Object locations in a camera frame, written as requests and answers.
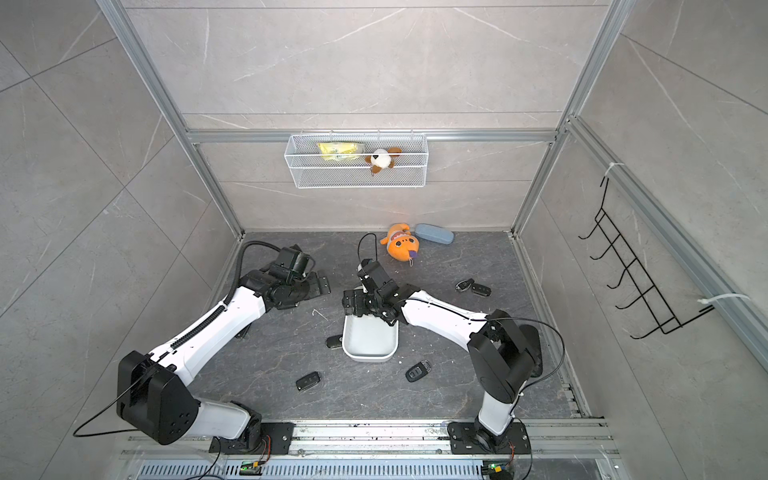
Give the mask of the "white storage box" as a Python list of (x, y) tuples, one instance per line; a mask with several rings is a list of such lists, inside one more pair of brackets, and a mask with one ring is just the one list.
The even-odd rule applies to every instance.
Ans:
[[(358, 291), (358, 296), (363, 287), (354, 290)], [(393, 357), (399, 345), (397, 324), (389, 326), (373, 315), (345, 315), (342, 336), (344, 353), (362, 363), (386, 362)]]

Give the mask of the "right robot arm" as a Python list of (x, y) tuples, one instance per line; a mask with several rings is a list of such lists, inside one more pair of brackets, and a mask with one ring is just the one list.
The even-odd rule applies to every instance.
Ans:
[(400, 323), (420, 327), (463, 348), (484, 391), (475, 420), (478, 436), (500, 439), (513, 423), (514, 409), (525, 390), (549, 379), (564, 365), (561, 355), (551, 371), (543, 371), (537, 327), (550, 329), (560, 347), (565, 347), (562, 334), (552, 325), (502, 310), (462, 309), (414, 285), (397, 284), (376, 256), (357, 258), (361, 286), (343, 293), (345, 318), (374, 317), (390, 327)]

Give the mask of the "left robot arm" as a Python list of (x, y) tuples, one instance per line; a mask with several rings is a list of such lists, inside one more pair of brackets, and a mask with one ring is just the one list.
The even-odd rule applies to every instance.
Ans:
[(128, 432), (141, 432), (160, 445), (209, 436), (247, 450), (257, 447), (258, 412), (238, 402), (197, 398), (189, 386), (223, 347), (268, 312), (328, 294), (328, 281), (315, 265), (297, 245), (244, 242), (222, 300), (170, 340), (148, 353), (132, 351), (119, 362), (117, 396), (109, 406), (128, 423)]

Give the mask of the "black silver car key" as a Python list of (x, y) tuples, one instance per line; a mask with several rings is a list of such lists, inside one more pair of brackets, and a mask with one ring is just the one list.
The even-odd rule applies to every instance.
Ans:
[(405, 379), (409, 383), (417, 382), (427, 376), (431, 369), (431, 364), (427, 360), (420, 361), (405, 372)]

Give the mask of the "orange plush toy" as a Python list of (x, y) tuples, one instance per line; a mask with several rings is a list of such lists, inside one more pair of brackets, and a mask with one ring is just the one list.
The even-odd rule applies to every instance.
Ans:
[(405, 223), (392, 225), (380, 244), (390, 257), (400, 262), (412, 264), (418, 256), (419, 240)]

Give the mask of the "blue glasses case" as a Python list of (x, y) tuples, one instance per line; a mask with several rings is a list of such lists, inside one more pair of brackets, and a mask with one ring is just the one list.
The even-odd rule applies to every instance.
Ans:
[(441, 245), (450, 245), (455, 239), (455, 234), (442, 227), (420, 223), (413, 228), (413, 234), (420, 240)]

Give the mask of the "yellow packet in basket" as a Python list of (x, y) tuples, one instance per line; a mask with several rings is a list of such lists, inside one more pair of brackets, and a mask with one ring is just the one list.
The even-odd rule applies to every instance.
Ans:
[(357, 142), (319, 142), (317, 148), (329, 162), (356, 162), (365, 155), (365, 145)]

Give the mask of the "brown white plush dog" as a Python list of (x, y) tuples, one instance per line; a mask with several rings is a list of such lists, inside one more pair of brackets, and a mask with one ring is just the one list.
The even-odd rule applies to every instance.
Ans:
[(377, 149), (371, 155), (365, 157), (365, 162), (370, 168), (372, 175), (376, 175), (383, 170), (392, 169), (395, 160), (401, 155), (402, 150), (397, 147), (389, 149)]

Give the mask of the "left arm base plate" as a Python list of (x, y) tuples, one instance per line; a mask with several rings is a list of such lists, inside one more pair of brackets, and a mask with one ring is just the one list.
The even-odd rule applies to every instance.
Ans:
[(236, 439), (212, 440), (209, 452), (223, 455), (287, 455), (294, 429), (292, 422), (256, 422)]

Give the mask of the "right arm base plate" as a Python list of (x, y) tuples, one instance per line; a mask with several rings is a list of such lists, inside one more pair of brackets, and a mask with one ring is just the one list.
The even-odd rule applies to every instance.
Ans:
[(530, 454), (531, 444), (525, 426), (512, 421), (500, 435), (494, 435), (478, 420), (450, 422), (447, 425), (451, 453), (454, 455)]

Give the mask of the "aluminium mounting rail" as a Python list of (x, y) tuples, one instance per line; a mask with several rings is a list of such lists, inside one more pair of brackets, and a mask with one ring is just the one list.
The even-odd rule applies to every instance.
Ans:
[[(514, 426), (526, 429), (516, 460), (620, 457), (602, 419), (527, 419)], [(282, 441), (281, 434), (272, 437), (272, 459), (437, 459), (459, 445), (446, 420), (296, 420), (286, 451)]]

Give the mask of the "black wall hook rack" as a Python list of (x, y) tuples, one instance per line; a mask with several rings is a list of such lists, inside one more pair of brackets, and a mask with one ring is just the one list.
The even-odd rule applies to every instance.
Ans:
[(608, 283), (606, 287), (609, 290), (617, 290), (625, 284), (630, 285), (632, 296), (626, 302), (617, 304), (615, 309), (624, 312), (640, 304), (650, 315), (650, 327), (639, 334), (630, 333), (630, 338), (644, 340), (657, 332), (661, 335), (669, 335), (714, 312), (714, 306), (705, 304), (691, 318), (684, 319), (676, 314), (648, 268), (606, 210), (609, 184), (610, 180), (607, 177), (600, 181), (601, 199), (593, 217), (592, 228), (587, 234), (579, 235), (578, 239), (588, 241), (597, 237), (603, 241), (604, 249), (599, 254), (589, 255), (592, 261), (603, 260), (608, 255), (612, 255), (619, 261), (621, 269), (618, 278), (613, 283)]

